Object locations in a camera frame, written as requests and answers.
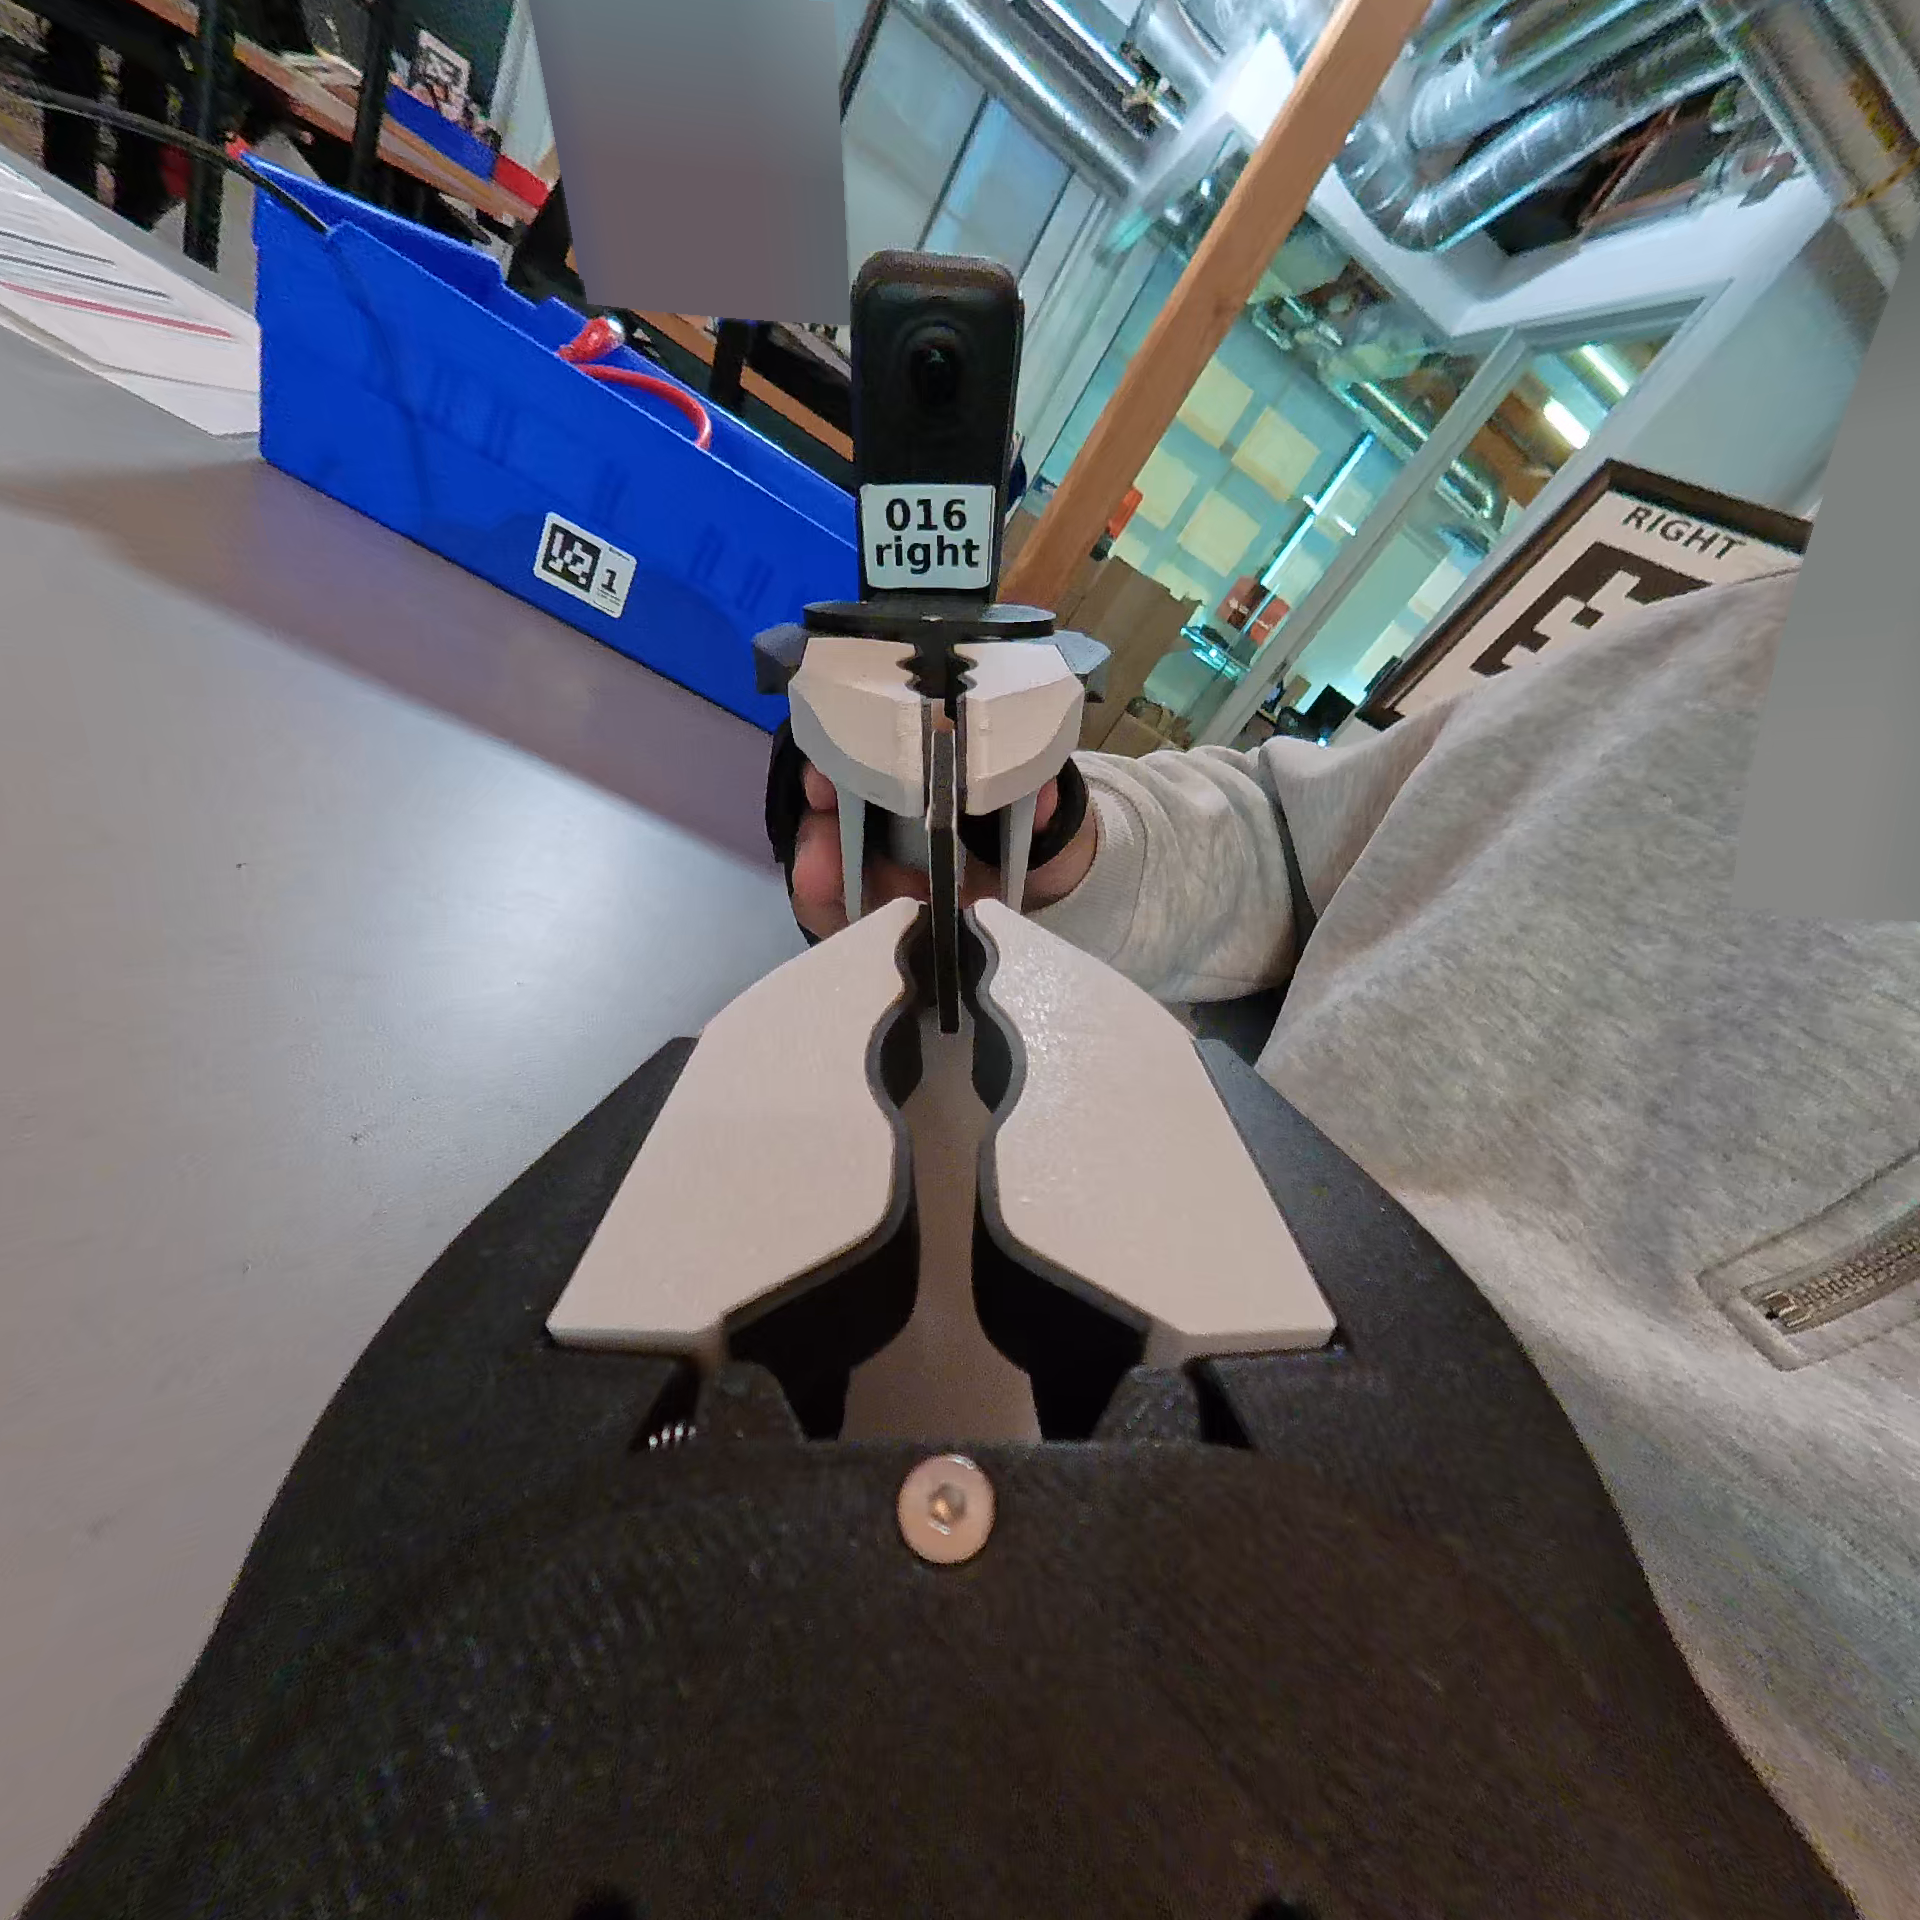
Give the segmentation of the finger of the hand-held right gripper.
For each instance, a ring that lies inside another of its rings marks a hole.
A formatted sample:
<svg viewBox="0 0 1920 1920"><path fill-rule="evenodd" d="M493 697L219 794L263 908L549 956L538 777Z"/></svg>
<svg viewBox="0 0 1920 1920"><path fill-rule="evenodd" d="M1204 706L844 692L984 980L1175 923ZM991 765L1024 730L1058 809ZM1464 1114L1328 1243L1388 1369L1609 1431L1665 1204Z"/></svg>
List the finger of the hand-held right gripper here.
<svg viewBox="0 0 1920 1920"><path fill-rule="evenodd" d="M1058 644L969 644L960 658L960 819L999 823L999 896L1023 911L1041 791L1077 745L1084 681Z"/></svg>
<svg viewBox="0 0 1920 1920"><path fill-rule="evenodd" d="M811 640L787 691L801 753L832 783L844 896L863 916L868 852L928 868L930 706L907 640Z"/></svg>

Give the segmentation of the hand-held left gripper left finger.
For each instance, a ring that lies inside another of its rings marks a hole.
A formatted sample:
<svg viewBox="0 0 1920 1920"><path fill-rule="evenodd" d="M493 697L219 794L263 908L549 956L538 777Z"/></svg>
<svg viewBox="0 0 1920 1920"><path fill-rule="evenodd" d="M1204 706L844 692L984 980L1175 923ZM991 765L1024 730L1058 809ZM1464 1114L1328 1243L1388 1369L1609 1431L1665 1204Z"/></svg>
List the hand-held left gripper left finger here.
<svg viewBox="0 0 1920 1920"><path fill-rule="evenodd" d="M881 1042L919 923L917 903L887 903L707 1021L547 1316L556 1345L721 1361L898 1223L906 1130Z"/></svg>

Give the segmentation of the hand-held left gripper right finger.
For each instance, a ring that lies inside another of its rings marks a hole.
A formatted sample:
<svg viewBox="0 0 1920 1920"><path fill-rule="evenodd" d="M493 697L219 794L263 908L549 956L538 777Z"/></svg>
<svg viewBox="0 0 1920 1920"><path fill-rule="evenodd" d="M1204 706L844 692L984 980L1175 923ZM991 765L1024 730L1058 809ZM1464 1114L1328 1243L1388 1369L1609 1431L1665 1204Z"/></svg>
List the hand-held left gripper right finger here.
<svg viewBox="0 0 1920 1920"><path fill-rule="evenodd" d="M969 923L1012 1067L981 1177L997 1247L1148 1364L1323 1351L1338 1316L1183 1020L1003 903Z"/></svg>

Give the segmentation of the person's right forearm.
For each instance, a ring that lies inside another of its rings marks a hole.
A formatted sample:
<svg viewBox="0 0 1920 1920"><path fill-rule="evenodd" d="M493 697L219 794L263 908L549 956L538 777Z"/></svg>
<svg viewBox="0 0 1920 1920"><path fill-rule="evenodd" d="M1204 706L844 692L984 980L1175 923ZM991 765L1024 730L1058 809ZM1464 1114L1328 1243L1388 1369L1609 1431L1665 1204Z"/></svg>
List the person's right forearm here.
<svg viewBox="0 0 1920 1920"><path fill-rule="evenodd" d="M1469 832L1496 819L1498 736L1476 704L1328 751L1077 754L1088 794L1026 915L1164 1001L1313 989L1404 945Z"/></svg>

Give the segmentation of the person's right hand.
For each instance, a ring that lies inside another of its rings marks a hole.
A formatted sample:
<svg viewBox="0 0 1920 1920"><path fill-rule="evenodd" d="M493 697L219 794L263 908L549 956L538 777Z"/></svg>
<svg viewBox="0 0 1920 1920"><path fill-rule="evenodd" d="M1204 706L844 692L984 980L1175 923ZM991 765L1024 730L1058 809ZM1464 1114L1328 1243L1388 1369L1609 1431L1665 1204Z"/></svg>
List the person's right hand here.
<svg viewBox="0 0 1920 1920"><path fill-rule="evenodd" d="M844 876L844 834L832 783L808 759L797 765L801 813L787 892L795 923L810 945L821 945L851 923ZM863 908L897 898L927 901L927 876L866 849L860 880Z"/></svg>

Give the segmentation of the brown cardboard box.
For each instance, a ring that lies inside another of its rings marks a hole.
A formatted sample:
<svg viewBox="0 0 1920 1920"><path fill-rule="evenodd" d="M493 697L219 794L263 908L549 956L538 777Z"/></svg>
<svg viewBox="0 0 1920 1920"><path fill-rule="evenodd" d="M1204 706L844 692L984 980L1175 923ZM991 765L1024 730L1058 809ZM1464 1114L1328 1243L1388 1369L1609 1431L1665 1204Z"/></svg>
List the brown cardboard box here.
<svg viewBox="0 0 1920 1920"><path fill-rule="evenodd" d="M1120 559L1101 560L1074 593L1077 596L1060 610L1060 625L1108 650L1104 691L1097 697L1088 696L1079 735L1079 748L1097 753L1135 699L1146 692L1151 673L1185 644L1185 626L1200 602L1169 589Z"/></svg>

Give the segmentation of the blue bin with marker sticker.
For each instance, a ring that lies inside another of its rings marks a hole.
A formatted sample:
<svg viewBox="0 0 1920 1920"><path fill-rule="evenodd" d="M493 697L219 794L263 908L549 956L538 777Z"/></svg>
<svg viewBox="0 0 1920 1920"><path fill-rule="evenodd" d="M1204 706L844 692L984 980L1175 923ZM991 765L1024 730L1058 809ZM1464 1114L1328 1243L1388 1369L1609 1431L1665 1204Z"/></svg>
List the blue bin with marker sticker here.
<svg viewBox="0 0 1920 1920"><path fill-rule="evenodd" d="M485 252L260 161L260 456L756 730L756 634L857 595L849 492Z"/></svg>

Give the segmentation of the black framed marker board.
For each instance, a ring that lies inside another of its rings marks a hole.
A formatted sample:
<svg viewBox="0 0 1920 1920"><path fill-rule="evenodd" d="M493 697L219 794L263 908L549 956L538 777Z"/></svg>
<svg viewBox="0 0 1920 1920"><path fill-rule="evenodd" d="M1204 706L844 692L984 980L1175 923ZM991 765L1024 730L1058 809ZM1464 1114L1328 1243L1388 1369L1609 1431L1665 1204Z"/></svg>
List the black framed marker board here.
<svg viewBox="0 0 1920 1920"><path fill-rule="evenodd" d="M1810 535L1810 519L1605 461L1475 577L1370 688L1355 723L1388 730L1673 596L1797 570Z"/></svg>

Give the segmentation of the printed paper sheet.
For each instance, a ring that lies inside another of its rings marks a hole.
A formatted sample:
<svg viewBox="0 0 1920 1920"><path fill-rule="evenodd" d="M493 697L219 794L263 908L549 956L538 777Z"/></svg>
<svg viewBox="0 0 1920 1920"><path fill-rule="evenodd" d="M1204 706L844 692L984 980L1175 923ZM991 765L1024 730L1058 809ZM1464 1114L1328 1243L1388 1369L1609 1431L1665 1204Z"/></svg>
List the printed paper sheet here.
<svg viewBox="0 0 1920 1920"><path fill-rule="evenodd" d="M213 439L258 432L260 339L250 312L129 241L93 201L2 167L5 329Z"/></svg>

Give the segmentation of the wooden post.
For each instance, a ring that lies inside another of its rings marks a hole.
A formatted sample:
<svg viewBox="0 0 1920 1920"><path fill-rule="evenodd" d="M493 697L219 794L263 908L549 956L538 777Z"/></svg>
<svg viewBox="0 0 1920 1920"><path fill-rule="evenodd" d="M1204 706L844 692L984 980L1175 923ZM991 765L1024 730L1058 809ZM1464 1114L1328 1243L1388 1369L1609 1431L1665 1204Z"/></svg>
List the wooden post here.
<svg viewBox="0 0 1920 1920"><path fill-rule="evenodd" d="M1345 3L1332 12L1035 533L1005 570L1005 600L1060 605L1424 13L1424 3Z"/></svg>

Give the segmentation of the silver ventilation duct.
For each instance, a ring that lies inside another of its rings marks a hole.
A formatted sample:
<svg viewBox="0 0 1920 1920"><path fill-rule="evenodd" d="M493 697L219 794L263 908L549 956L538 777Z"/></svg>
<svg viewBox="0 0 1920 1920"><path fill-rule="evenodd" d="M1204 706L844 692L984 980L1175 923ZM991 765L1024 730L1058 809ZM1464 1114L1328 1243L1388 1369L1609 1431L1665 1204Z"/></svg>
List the silver ventilation duct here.
<svg viewBox="0 0 1920 1920"><path fill-rule="evenodd" d="M1299 77L1335 5L1138 5L1106 43L1067 5L897 5L1112 203L1112 252L1212 225L1258 132L1228 85ZM1392 250L1442 255L1625 132L1735 80L1705 5L1424 5L1332 159Z"/></svg>

